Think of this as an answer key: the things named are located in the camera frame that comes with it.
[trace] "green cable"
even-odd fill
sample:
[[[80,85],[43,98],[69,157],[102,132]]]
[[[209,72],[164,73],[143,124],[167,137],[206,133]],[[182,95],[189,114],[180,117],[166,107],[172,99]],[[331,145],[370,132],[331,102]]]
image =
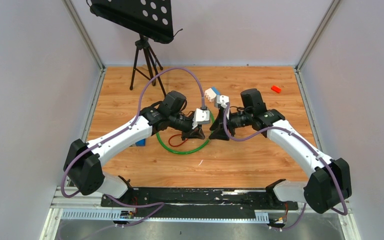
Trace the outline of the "green cable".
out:
[[[211,111],[209,112],[209,115],[211,117],[211,123],[214,123],[214,116],[213,114],[211,113]],[[176,150],[173,150],[171,148],[169,148],[168,146],[166,146],[163,142],[163,140],[161,140],[161,137],[160,137],[160,133],[156,133],[156,138],[158,139],[158,142],[159,144],[161,144],[161,146],[163,148],[165,148],[167,151],[169,151],[170,153],[174,153],[174,154],[181,154],[181,155],[186,155],[186,154],[193,154],[195,152],[198,152],[199,150],[201,150],[203,147],[205,147],[209,142],[210,142],[210,139],[207,139],[201,146],[193,149],[193,150],[190,150],[190,151],[176,151]]]

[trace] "floor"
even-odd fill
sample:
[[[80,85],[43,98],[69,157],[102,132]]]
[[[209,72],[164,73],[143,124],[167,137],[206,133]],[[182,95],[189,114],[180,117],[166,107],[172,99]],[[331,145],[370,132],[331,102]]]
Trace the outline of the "floor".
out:
[[[232,106],[241,106],[240,93],[257,88],[268,109],[277,109],[292,126],[314,144],[306,110],[292,67],[188,67],[201,81],[204,90],[215,86],[230,98]],[[139,94],[146,79],[136,73],[134,88],[129,90],[131,67],[109,67],[93,116],[88,139],[98,138],[128,122],[137,110]],[[175,90],[187,97],[185,113],[200,106],[200,92],[194,79],[186,72],[174,70],[161,77],[167,92]],[[280,94],[270,88],[277,85]],[[142,108],[163,100],[157,84],[150,86],[143,98]],[[208,102],[216,116],[217,109]],[[210,124],[203,126],[209,136]],[[246,137],[255,131],[251,127],[236,130],[236,136]],[[179,132],[160,132],[167,144],[169,137]],[[172,143],[180,143],[180,138]],[[204,141],[190,139],[176,149],[186,151]],[[263,136],[245,142],[212,140],[198,152],[188,155],[165,150],[156,136],[146,140],[145,147],[129,147],[104,167],[104,171],[131,179],[137,187],[234,187],[263,188],[278,179],[307,181],[298,164],[279,146]]]

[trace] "tripod leg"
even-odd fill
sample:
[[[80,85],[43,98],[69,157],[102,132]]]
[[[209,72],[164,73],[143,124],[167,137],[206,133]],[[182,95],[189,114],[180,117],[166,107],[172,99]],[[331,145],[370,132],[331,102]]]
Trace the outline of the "tripod leg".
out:
[[[149,56],[149,60],[151,61],[153,70],[155,71],[155,75],[157,75],[158,74],[157,66],[155,65],[155,62],[154,62],[152,56]],[[161,82],[160,77],[157,77],[157,78],[158,78],[159,86],[161,87],[161,90],[162,90],[162,94],[164,94],[164,97],[166,97],[167,94],[166,94],[166,90],[164,89],[163,82]]]
[[[145,55],[146,66],[148,67],[148,71],[149,71],[149,78],[152,79],[154,77],[154,74],[152,72],[152,66],[151,66],[151,63],[150,63],[150,53],[148,52],[147,48],[143,49],[143,54]],[[152,82],[152,86],[155,86],[156,83],[157,82],[154,80]]]
[[[151,47],[151,46],[149,46],[149,50],[151,51],[151,54],[153,55],[153,58],[154,58],[155,61],[156,61],[156,64],[158,64],[159,69],[160,69],[160,70],[163,70],[163,66],[161,66],[160,61],[158,61],[157,55],[155,55],[154,50],[152,50],[152,47]]]
[[[138,64],[139,48],[136,47],[136,54],[134,55],[133,72],[131,73],[130,90],[133,90],[133,82],[135,81],[136,65]]]

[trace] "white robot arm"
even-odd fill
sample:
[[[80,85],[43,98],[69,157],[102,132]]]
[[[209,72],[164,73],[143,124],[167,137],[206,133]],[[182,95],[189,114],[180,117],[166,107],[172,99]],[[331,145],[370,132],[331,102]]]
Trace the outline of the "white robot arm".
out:
[[[240,95],[243,107],[237,107],[235,113],[231,113],[228,109],[229,97],[217,95],[213,98],[214,105],[219,111],[217,119],[210,127],[213,132],[209,139],[245,141],[252,136],[235,138],[233,137],[235,129],[252,126],[285,150],[309,177],[308,182],[278,180],[266,187],[268,193],[272,193],[277,201],[308,203],[317,213],[324,213],[340,203],[339,191],[344,199],[351,196],[350,167],[344,159],[334,160],[324,154],[305,140],[280,112],[275,109],[267,110],[261,93],[257,89],[245,90]]]
[[[90,146],[97,145],[83,155],[68,171],[68,176],[83,195],[93,192],[120,198],[128,190],[128,182],[122,177],[102,171],[104,166],[115,155],[136,142],[146,139],[167,127],[180,130],[183,139],[205,139],[202,124],[210,123],[210,111],[199,109],[185,116],[182,110],[186,106],[186,97],[177,91],[171,91],[164,101],[156,102],[140,111],[134,125],[130,126],[136,116],[126,124],[112,132],[84,143],[75,140],[68,151],[63,170]]]

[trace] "black mounting plate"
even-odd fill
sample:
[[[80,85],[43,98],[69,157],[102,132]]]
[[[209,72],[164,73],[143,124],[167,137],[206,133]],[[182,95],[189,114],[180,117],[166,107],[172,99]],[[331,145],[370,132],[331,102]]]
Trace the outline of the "black mounting plate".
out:
[[[137,205],[166,203],[152,216],[155,218],[253,219],[255,210],[285,210],[285,203],[273,203],[264,188],[138,187],[120,200],[133,205],[134,198]],[[289,210],[298,209],[296,202],[287,203]],[[106,196],[102,197],[101,206],[120,207]],[[145,217],[155,208],[139,208],[135,217]]]

